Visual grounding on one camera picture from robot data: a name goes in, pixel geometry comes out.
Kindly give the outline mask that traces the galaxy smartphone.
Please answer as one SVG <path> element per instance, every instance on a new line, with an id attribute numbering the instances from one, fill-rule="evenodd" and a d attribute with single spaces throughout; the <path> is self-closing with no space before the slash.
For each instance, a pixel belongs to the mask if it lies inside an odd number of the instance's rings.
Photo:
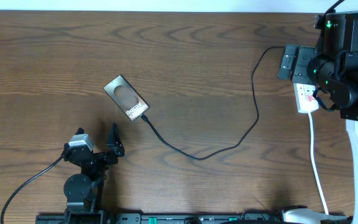
<path id="1" fill-rule="evenodd" d="M 135 121 L 150 108 L 122 75 L 110 81 L 103 90 L 131 121 Z"/>

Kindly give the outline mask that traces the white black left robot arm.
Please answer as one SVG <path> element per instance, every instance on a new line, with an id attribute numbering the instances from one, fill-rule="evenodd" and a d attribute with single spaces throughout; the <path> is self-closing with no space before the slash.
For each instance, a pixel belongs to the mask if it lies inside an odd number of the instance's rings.
<path id="1" fill-rule="evenodd" d="M 115 223 L 113 214 L 101 206 L 106 171 L 124 156 L 125 149 L 113 123 L 106 143 L 108 150 L 94 152 L 94 142 L 83 128 L 78 128 L 64 145 L 62 158 L 81 168 L 67 179 L 63 187 L 67 198 L 65 223 Z"/>

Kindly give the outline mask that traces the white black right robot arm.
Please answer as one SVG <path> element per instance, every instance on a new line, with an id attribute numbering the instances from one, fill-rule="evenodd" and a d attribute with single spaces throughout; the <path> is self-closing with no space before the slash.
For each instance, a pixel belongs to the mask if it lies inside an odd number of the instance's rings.
<path id="1" fill-rule="evenodd" d="M 352 223 L 358 223 L 358 11 L 336 12 L 328 9 L 316 16 L 321 31 L 315 47 L 287 44 L 283 50 L 278 78 L 293 83 L 314 85 L 328 93 L 333 105 L 346 121 L 354 164 L 355 207 Z"/>

